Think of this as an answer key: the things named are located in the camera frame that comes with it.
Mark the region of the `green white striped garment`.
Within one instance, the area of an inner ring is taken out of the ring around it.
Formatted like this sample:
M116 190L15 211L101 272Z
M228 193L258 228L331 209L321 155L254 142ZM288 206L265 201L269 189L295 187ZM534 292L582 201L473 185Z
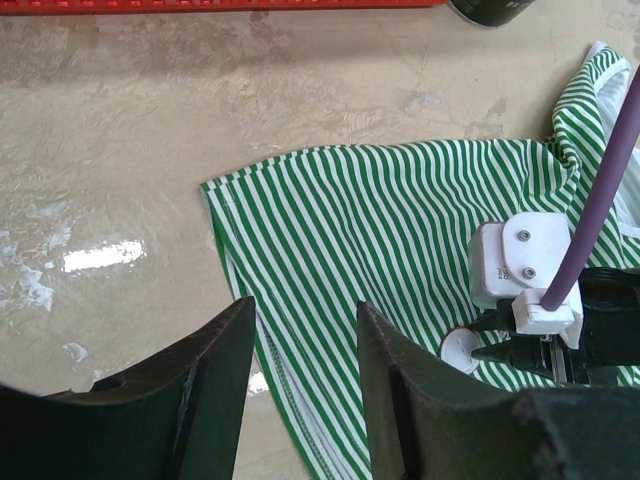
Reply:
M437 353L478 316L468 245L481 224L525 211L578 223L630 74L596 43L542 141L318 146L204 183L232 294L255 299L259 364L313 478L371 475L358 303Z

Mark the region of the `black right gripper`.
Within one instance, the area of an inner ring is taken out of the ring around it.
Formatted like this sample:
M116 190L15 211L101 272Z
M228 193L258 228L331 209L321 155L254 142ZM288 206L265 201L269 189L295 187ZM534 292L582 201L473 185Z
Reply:
M616 386L639 365L639 270L587 268L579 278L579 348L513 336L475 349L562 384ZM511 310L487 310L468 328L513 331ZM529 388L516 393L468 376L398 332L370 303L357 306L357 355L376 479L636 479L636 388Z

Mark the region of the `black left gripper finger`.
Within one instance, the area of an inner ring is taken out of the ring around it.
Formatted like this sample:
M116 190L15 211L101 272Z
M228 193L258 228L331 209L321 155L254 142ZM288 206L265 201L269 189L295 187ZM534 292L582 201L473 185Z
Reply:
M2 478L232 478L255 324L244 297L87 392L2 386Z

